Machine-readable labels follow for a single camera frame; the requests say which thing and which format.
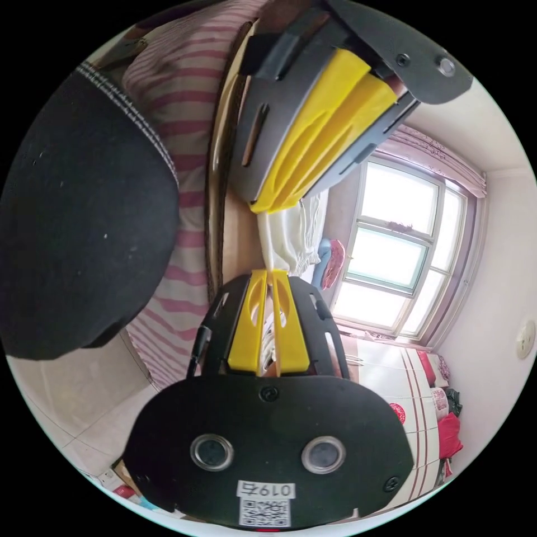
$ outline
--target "ceiling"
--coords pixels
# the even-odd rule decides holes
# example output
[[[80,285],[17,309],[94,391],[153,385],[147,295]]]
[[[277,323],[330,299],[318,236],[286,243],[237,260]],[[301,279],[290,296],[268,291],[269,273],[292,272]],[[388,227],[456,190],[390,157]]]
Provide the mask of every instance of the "ceiling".
[[[480,171],[529,165],[511,125],[477,80],[468,92],[445,105],[420,105],[405,123],[436,139]]]

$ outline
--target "qr code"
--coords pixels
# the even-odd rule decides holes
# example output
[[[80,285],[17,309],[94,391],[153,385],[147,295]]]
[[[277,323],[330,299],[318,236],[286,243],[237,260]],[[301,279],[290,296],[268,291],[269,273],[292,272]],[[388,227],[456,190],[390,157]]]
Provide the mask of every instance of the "qr code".
[[[241,526],[289,527],[289,500],[245,500],[241,498]]]

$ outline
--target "floor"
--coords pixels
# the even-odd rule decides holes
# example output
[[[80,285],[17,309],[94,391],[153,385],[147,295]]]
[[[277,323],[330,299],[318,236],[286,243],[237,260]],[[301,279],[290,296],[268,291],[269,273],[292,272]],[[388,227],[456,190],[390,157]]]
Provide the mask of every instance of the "floor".
[[[124,331],[102,349],[46,362],[8,360],[37,422],[75,467],[93,476],[121,456],[139,411],[157,394]]]

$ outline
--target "screw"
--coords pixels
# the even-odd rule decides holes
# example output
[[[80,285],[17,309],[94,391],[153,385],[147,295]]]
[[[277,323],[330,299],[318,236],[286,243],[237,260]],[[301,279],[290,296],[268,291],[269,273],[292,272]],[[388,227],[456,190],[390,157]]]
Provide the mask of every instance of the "screw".
[[[408,54],[398,54],[395,61],[397,62],[397,65],[399,67],[408,67],[410,63],[410,58]]]
[[[259,392],[259,397],[267,403],[273,403],[278,399],[279,395],[280,392],[275,386],[265,386],[264,388],[261,388],[261,391]]]
[[[451,78],[455,74],[455,64],[449,58],[440,57],[436,61],[438,65],[438,70],[445,77]]]
[[[399,487],[399,478],[398,477],[390,477],[384,483],[384,492],[393,492],[397,487]]]

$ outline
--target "striped bedsheet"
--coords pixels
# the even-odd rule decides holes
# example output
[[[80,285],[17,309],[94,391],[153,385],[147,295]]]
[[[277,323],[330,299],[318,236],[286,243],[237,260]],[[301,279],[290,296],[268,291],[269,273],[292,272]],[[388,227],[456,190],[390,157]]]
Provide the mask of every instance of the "striped bedsheet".
[[[123,77],[126,93],[167,147],[180,189],[180,224],[168,269],[127,326],[161,389],[186,376],[196,331],[209,307],[204,190],[213,114],[235,36],[265,2],[228,0],[170,23]]]

